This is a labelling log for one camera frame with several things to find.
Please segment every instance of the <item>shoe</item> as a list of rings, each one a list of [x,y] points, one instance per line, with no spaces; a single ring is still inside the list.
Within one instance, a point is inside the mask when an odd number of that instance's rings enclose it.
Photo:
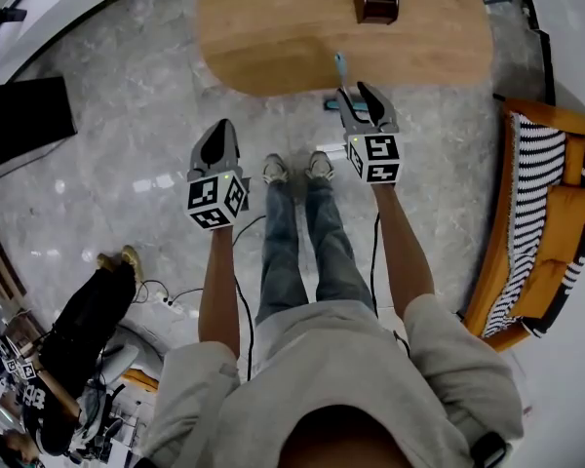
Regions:
[[[100,253],[97,256],[96,262],[97,262],[97,268],[98,269],[106,269],[106,270],[108,270],[110,272],[113,272],[115,270],[115,268],[116,268],[115,267],[115,264],[104,253]]]
[[[140,265],[137,250],[130,245],[126,245],[121,249],[121,259],[130,264],[135,270],[135,281],[137,284],[141,284],[143,282],[143,268]]]
[[[310,163],[305,174],[308,178],[325,178],[332,180],[334,170],[332,162],[327,154],[323,151],[314,151],[310,156]]]
[[[271,182],[288,182],[289,170],[286,163],[277,154],[269,154],[264,158],[264,170],[262,170],[262,179],[266,183]]]

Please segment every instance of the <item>white box on floor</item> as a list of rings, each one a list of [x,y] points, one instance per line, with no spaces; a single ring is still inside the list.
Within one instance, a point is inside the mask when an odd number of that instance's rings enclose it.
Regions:
[[[185,213],[204,230],[233,225],[247,190],[235,172],[205,176],[188,183]]]
[[[397,182],[401,177],[402,155],[397,134],[367,134],[347,139],[347,157],[364,182]]]

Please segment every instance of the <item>gray t-shirt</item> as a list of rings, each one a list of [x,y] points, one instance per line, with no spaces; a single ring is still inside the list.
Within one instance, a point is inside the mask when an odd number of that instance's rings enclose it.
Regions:
[[[143,454],[158,468],[273,468],[296,423],[335,405],[383,425],[415,468],[472,466],[470,447],[489,431],[522,437],[511,371],[489,346],[431,294],[404,324],[410,358],[358,301],[275,314],[257,328],[258,373],[243,385],[224,345],[173,350]]]

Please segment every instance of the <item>table top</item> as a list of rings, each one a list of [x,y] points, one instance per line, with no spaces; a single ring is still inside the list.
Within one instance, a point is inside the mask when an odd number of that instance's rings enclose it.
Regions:
[[[492,60],[482,0],[400,0],[392,24],[358,24],[353,0],[198,0],[198,41],[219,80],[257,97],[347,83],[468,85]]]

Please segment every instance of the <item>marble floor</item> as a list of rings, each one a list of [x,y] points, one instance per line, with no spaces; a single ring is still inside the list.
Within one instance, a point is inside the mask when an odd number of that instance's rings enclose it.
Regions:
[[[262,158],[281,154],[302,169],[319,144],[340,142],[325,93],[255,98],[222,86],[195,40],[196,0],[119,0],[71,30],[19,80],[64,76],[78,135],[49,157],[0,179],[0,239],[28,289],[25,303],[48,327],[93,274],[98,252],[138,249],[145,276],[171,294],[202,286],[209,235],[182,212],[192,144],[216,120],[235,125],[241,165],[251,180],[250,209],[237,230],[264,213]],[[489,77],[468,88],[383,89],[398,112],[406,165],[398,193],[429,258],[439,299],[451,310],[468,298],[492,210],[499,152],[493,92],[543,98],[537,37],[517,3],[489,8],[494,62]],[[371,190],[345,160],[335,161],[337,204],[362,274],[371,267],[375,206]],[[317,275],[303,208],[299,264],[309,293]],[[257,311],[263,222],[236,246],[236,273]],[[375,274],[380,320],[398,324],[381,247]],[[165,351],[197,339],[199,293],[182,296],[177,314],[154,301],[134,304],[127,324]],[[243,353],[249,329],[242,313]]]

